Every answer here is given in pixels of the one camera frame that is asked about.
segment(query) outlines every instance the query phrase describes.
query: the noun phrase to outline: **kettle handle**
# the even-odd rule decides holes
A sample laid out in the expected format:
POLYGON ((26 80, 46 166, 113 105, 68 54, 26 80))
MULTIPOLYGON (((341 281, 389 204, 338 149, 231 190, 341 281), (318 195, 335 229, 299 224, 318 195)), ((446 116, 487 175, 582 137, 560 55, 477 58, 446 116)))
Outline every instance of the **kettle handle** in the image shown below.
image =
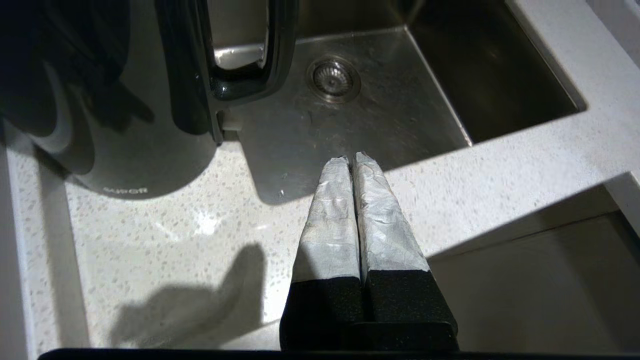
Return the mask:
POLYGON ((289 73, 296 45, 298 0, 268 1, 268 33, 263 60, 238 69, 225 70, 214 58, 207 0, 200 0, 200 31, 212 96, 227 106, 249 102, 276 92, 289 73))

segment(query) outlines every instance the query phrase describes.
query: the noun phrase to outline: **sink basin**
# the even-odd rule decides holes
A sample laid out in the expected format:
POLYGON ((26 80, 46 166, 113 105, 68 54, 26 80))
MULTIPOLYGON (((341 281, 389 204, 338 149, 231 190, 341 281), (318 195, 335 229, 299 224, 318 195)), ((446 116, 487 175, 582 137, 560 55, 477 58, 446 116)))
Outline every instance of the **sink basin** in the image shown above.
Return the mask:
MULTIPOLYGON (((238 138, 263 202, 311 194, 331 157, 365 151, 390 170, 584 110, 506 3, 402 4, 366 2, 336 14, 335 1, 301 3, 283 88, 225 114, 243 124, 238 138), (331 81, 358 83, 355 96, 323 96, 314 66, 326 62, 345 73, 333 69, 331 81)), ((215 52, 233 68, 260 56, 260 46, 215 52)))

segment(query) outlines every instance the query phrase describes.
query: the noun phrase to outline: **speckled countertop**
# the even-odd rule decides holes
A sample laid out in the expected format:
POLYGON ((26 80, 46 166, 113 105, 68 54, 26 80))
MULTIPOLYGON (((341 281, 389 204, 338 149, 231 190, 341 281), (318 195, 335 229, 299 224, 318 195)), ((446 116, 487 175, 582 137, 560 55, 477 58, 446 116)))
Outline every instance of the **speckled countertop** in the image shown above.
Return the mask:
MULTIPOLYGON (((583 1, 516 6, 588 108, 387 172, 427 256, 640 168, 640 70, 583 1)), ((111 199, 67 181, 72 251, 54 257, 60 234, 46 225, 52 195, 42 190, 51 185, 32 153, 18 138, 8 154, 32 357, 69 344, 213 347, 256 329, 237 346, 277 343, 310 197, 264 204, 241 145, 227 142, 198 179, 157 199, 111 199), (73 275, 73 250, 81 286, 64 292, 56 278, 73 275), (65 264, 51 266, 54 258, 65 264), (86 321, 63 324, 55 309, 74 291, 81 316, 71 317, 86 321), (196 311, 176 312, 183 304, 196 311), (203 326, 205 315, 216 325, 203 326), (69 340, 69 329, 85 339, 69 340)))

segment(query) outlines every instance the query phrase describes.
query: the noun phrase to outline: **sink drain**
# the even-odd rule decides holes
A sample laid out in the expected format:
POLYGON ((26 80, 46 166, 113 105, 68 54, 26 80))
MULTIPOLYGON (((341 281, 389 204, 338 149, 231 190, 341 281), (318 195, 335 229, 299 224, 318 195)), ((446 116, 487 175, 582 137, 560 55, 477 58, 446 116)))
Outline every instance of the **sink drain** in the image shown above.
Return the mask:
POLYGON ((311 91, 328 102, 347 102, 360 92, 360 76, 346 61, 325 58, 315 61, 307 70, 311 91))

